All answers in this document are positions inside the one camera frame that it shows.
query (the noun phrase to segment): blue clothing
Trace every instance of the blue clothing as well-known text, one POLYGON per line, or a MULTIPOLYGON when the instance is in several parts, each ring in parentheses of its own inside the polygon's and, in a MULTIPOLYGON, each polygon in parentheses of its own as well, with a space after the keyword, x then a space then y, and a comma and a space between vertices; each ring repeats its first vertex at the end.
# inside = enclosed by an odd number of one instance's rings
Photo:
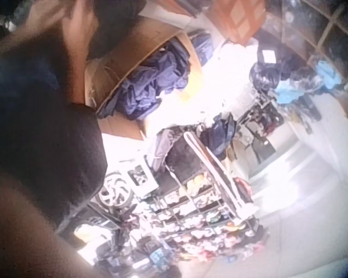
POLYGON ((305 93, 312 93, 323 86, 327 89, 332 89, 335 85, 342 83, 342 77, 326 61, 321 60, 317 63, 316 72, 317 76, 313 78, 308 76, 297 81, 293 81, 292 78, 280 81, 274 90, 278 94, 277 103, 288 104, 293 100, 297 100, 305 93))

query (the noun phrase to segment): merchandise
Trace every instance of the merchandise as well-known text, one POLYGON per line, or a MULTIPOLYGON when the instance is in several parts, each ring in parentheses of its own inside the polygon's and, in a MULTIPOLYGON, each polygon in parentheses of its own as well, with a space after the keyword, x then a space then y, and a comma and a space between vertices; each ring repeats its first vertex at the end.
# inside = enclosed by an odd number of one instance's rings
POLYGON ((281 79, 280 66, 257 62, 250 69, 249 78, 256 90, 275 89, 281 79))
POLYGON ((156 110, 161 93, 183 90, 190 73, 189 53, 177 38, 142 62, 106 101, 98 117, 113 115, 115 109, 129 120, 143 120, 156 110))
POLYGON ((160 131, 153 139, 146 156, 148 166, 157 172, 164 164, 165 158, 173 144, 183 135, 179 127, 171 127, 160 131))
POLYGON ((332 89, 335 85, 342 83, 342 77, 329 62, 319 61, 316 65, 316 71, 318 75, 323 78, 327 89, 332 89))
POLYGON ((188 34, 195 48, 201 66, 204 66, 213 56, 213 41, 205 30, 196 30, 188 34))
POLYGON ((226 156, 226 148, 235 136, 236 121, 230 113, 227 120, 221 119, 220 115, 214 119, 210 129, 201 133, 200 140, 220 160, 226 156))

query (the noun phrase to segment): wooden shelf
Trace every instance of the wooden shelf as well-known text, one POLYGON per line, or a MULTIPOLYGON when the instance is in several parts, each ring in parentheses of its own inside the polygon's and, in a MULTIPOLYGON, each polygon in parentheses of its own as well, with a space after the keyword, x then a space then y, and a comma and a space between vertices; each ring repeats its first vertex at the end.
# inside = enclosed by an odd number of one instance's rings
MULTIPOLYGON (((214 188, 213 188, 213 186, 211 185, 209 188, 205 189, 204 191, 202 191, 201 193, 199 193, 198 195, 196 195, 195 197, 192 197, 192 198, 195 200, 195 199, 197 199, 198 197, 200 197, 200 196, 202 196, 202 195, 205 195, 205 194, 207 194, 207 193, 212 192, 213 189, 214 189, 214 188)), ((185 200, 185 201, 183 201, 183 202, 180 202, 180 203, 178 203, 178 204, 176 204, 176 205, 174 205, 174 206, 170 206, 170 205, 169 205, 168 208, 164 208, 163 210, 159 211, 159 212, 157 213, 157 215, 163 213, 164 211, 168 211, 168 210, 170 210, 170 209, 173 210, 173 209, 175 209, 175 208, 177 208, 177 207, 180 207, 180 206, 182 206, 182 205, 188 203, 189 201, 190 201, 190 199, 187 198, 187 200, 185 200)))
POLYGON ((335 24, 348 36, 348 27, 346 27, 343 23, 339 21, 337 21, 335 24))
POLYGON ((302 0, 307 5, 311 6, 313 9, 321 13, 327 19, 330 19, 332 14, 334 13, 337 7, 334 7, 332 10, 329 8, 329 4, 327 0, 323 0, 321 3, 312 3, 312 0, 302 0))
MULTIPOLYGON (((184 220, 187 220, 189 218, 193 218, 193 217, 197 217, 197 216, 209 213, 210 211, 213 211, 216 208, 218 209, 223 204, 224 204, 224 201, 222 199, 220 199, 219 202, 218 201, 214 201, 214 202, 208 204, 207 206, 205 206, 203 208, 199 208, 200 212, 197 212, 196 210, 194 210, 194 211, 188 213, 187 215, 182 216, 182 215, 176 214, 176 216, 177 216, 179 221, 184 221, 184 220)), ((172 218, 170 218, 168 220, 164 220, 164 221, 168 225, 177 222, 175 217, 172 217, 172 218)))

